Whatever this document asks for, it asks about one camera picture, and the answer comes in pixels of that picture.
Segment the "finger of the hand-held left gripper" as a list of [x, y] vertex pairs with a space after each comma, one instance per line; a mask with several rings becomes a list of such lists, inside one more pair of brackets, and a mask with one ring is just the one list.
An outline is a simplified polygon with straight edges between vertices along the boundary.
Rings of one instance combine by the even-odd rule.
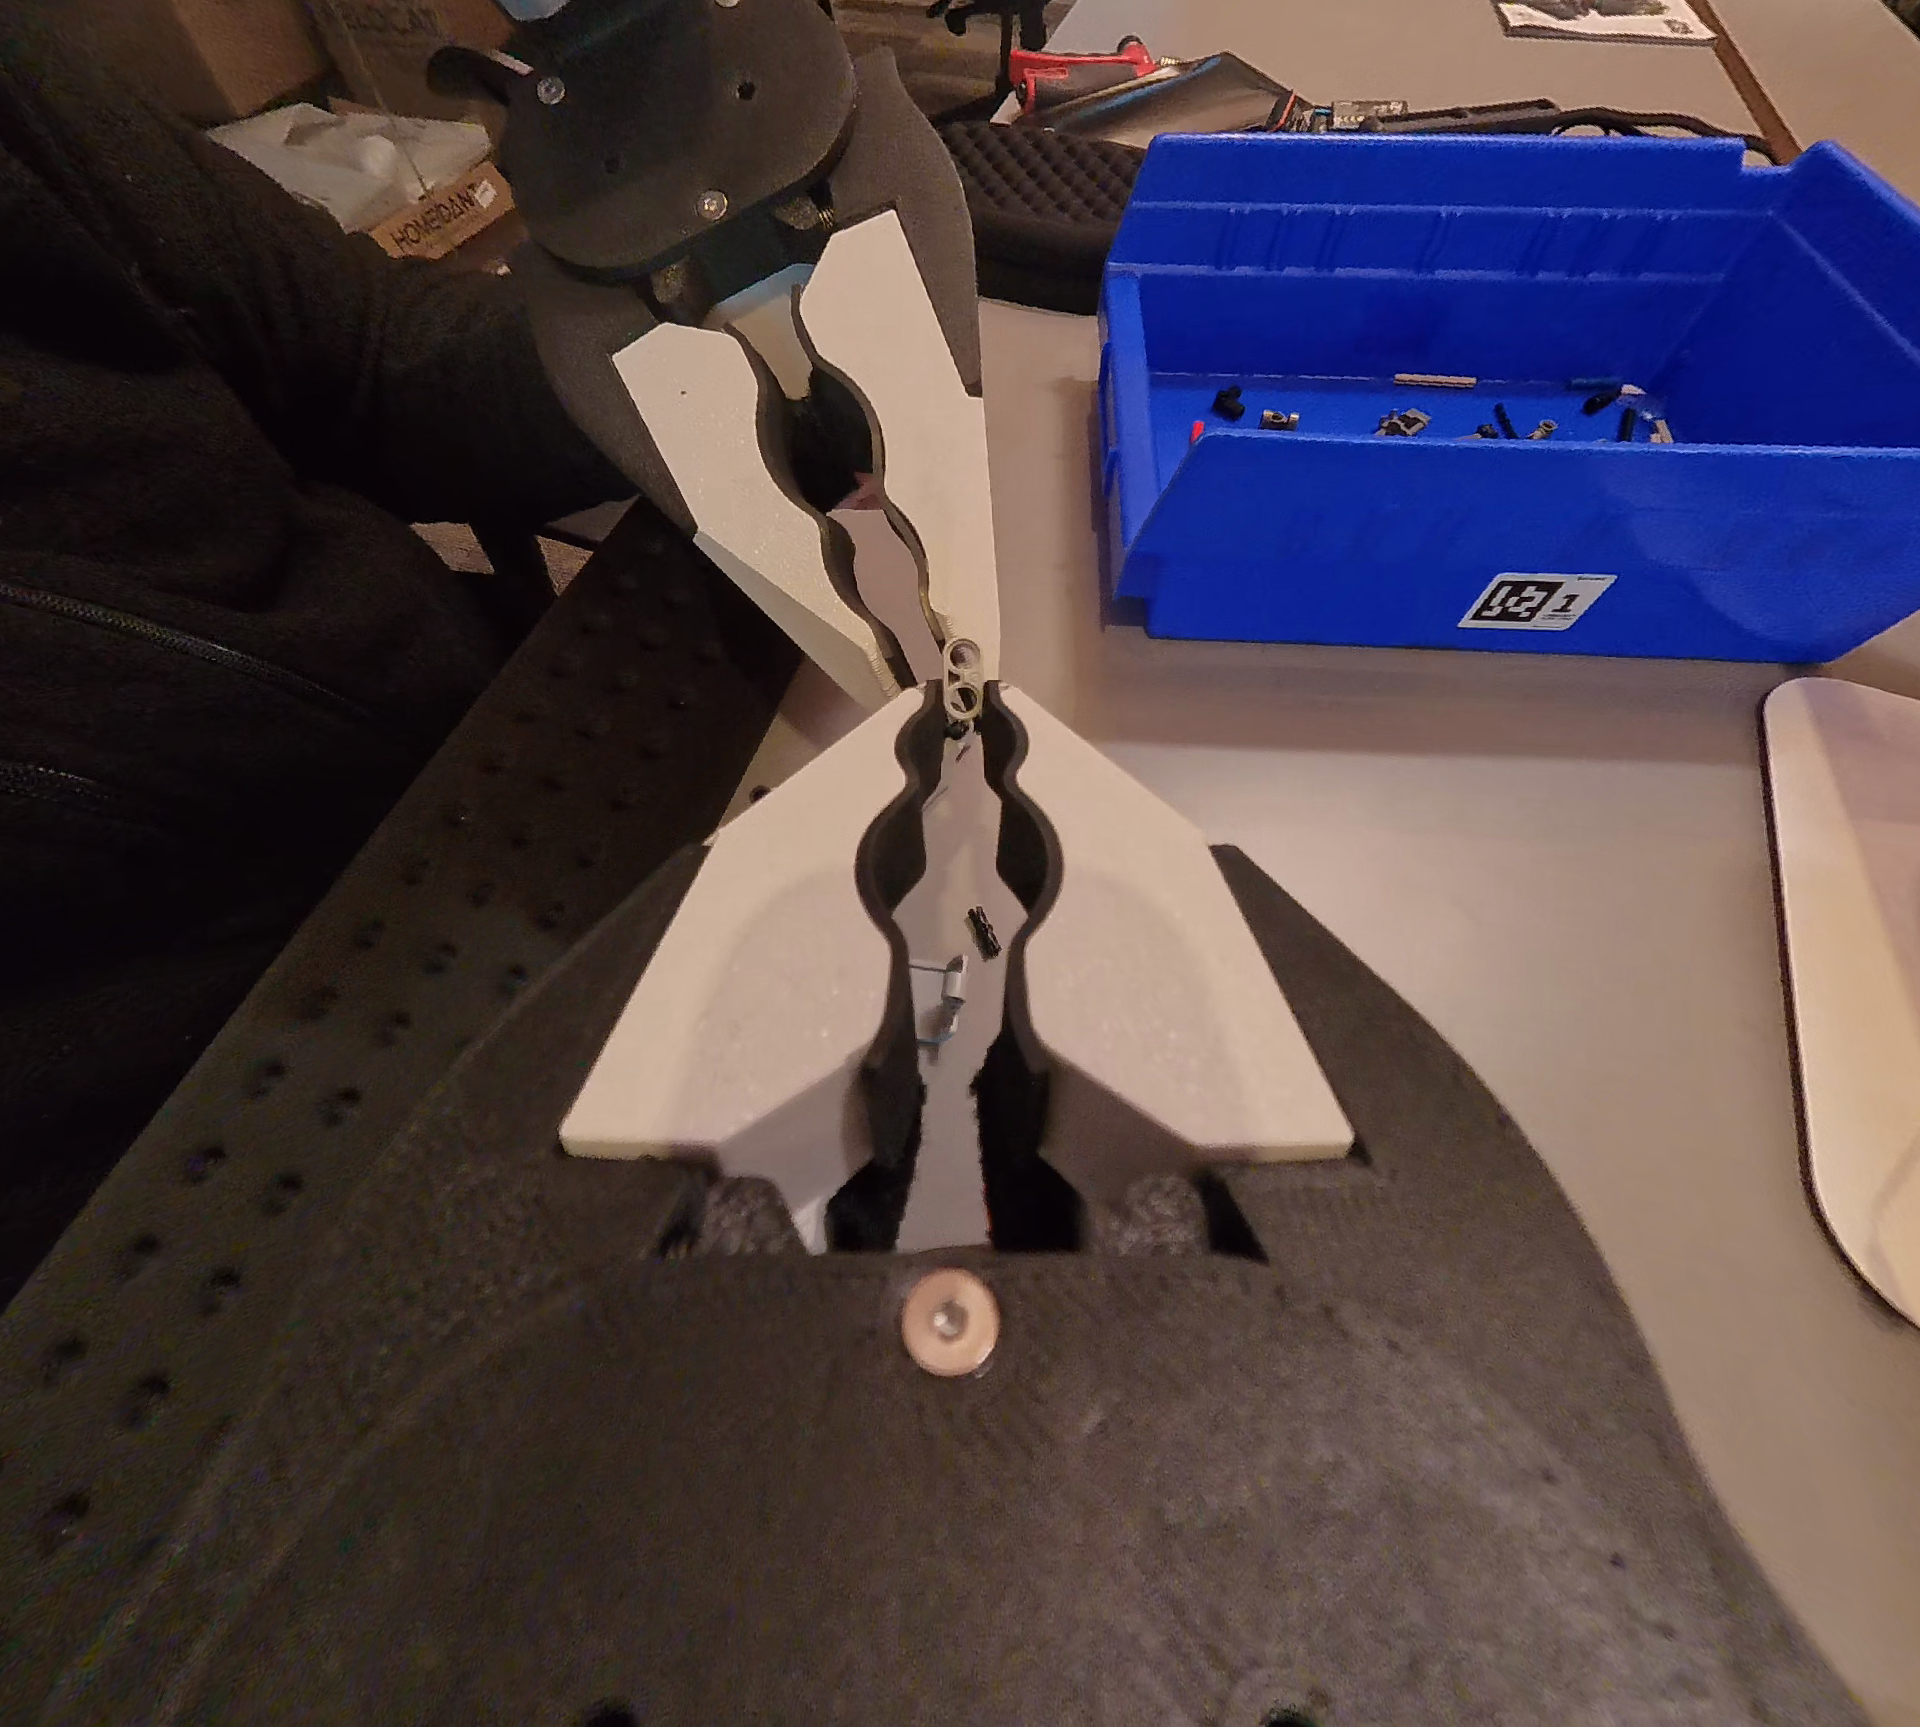
[[917, 684], [863, 608], [852, 540], [801, 492], [786, 400], [738, 335], [656, 327], [612, 354], [695, 548], [867, 712]]
[[995, 516], [983, 400], [948, 349], [894, 211], [837, 229], [796, 293], [814, 368], [852, 396], [870, 436], [875, 494], [913, 562], [933, 646], [1000, 676]]

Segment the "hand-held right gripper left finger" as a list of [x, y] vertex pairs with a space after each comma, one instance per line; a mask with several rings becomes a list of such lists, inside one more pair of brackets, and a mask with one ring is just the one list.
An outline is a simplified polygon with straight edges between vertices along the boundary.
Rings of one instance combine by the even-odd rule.
[[940, 778], [927, 684], [709, 838], [561, 1120], [567, 1156], [759, 1178], [831, 1250], [898, 1244], [925, 1100], [898, 912]]

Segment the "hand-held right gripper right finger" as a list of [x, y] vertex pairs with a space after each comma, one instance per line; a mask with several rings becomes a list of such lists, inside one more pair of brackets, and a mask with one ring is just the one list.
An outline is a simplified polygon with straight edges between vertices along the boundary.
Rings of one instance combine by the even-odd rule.
[[1141, 1182], [1347, 1158], [1249, 918], [1259, 870], [1019, 688], [986, 688], [978, 738], [1019, 906], [973, 1078], [990, 1244], [1068, 1252]]

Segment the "blue parts bin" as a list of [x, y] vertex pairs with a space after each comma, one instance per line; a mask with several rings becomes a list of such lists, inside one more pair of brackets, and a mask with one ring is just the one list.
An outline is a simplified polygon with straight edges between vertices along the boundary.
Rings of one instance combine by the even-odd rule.
[[[1836, 147], [1164, 137], [1100, 303], [1149, 636], [1824, 664], [1915, 612], [1915, 207]], [[1670, 446], [1173, 440], [1221, 382], [1620, 378]]]

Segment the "person's left forearm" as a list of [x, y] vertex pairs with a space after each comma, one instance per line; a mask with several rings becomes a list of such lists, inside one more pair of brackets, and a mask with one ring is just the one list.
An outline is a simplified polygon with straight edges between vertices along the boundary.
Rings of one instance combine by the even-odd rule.
[[3, 11], [3, 301], [211, 370], [303, 476], [405, 522], [535, 530], [634, 496], [510, 285], [395, 261]]

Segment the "black dimpled foam pad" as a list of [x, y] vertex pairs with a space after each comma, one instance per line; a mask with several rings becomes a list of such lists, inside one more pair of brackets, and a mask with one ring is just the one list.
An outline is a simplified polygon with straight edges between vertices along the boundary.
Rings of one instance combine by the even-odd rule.
[[3, 1312], [3, 1724], [159, 1564], [355, 1188], [722, 818], [799, 650], [629, 512]]
[[968, 215], [981, 301], [1091, 317], [1141, 151], [1029, 125], [940, 131]]

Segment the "small cardboard box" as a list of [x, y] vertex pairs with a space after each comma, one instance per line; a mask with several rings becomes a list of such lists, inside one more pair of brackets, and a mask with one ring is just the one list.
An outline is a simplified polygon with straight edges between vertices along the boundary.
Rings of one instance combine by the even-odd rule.
[[513, 191], [492, 161], [376, 223], [373, 245], [405, 261], [440, 261], [468, 247], [516, 211]]

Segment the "red black hand tool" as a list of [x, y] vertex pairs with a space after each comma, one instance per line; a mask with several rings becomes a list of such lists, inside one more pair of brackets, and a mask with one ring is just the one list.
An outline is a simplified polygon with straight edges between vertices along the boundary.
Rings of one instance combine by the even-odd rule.
[[1087, 101], [1149, 79], [1159, 71], [1138, 37], [1123, 39], [1114, 53], [1058, 55], [1051, 51], [1012, 51], [1006, 73], [1022, 117]]

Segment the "white plastic bag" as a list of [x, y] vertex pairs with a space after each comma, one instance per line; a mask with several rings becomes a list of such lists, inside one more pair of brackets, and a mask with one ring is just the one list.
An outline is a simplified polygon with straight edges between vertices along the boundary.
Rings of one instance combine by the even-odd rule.
[[369, 233], [492, 157], [487, 129], [474, 123], [312, 105], [274, 109], [205, 139], [348, 233]]

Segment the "black pouch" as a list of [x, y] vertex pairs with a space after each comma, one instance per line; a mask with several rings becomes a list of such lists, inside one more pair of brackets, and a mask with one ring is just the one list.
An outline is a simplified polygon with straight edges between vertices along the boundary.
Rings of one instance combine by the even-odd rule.
[[1172, 63], [1149, 77], [1037, 109], [1048, 133], [1144, 151], [1162, 135], [1258, 135], [1282, 127], [1298, 95], [1235, 57]]

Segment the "assorted small block parts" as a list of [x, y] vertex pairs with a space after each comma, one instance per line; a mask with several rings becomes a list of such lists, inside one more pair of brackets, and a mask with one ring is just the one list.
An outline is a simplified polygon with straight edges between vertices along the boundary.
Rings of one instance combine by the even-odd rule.
[[1680, 442], [1663, 404], [1620, 378], [1499, 382], [1466, 374], [1221, 382], [1173, 400], [1179, 446], [1221, 434], [1420, 444]]

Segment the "white book stand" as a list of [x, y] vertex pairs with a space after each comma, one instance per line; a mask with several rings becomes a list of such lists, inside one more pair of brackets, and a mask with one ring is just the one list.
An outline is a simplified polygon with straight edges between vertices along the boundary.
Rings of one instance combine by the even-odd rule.
[[1760, 712], [1798, 1128], [1836, 1252], [1918, 1320], [1918, 704], [1826, 678]]

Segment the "printed booklet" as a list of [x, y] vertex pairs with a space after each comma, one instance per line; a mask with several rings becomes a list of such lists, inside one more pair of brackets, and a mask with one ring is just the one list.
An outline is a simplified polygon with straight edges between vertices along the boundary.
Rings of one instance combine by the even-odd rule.
[[1521, 41], [1708, 47], [1715, 33], [1688, 0], [1490, 0]]

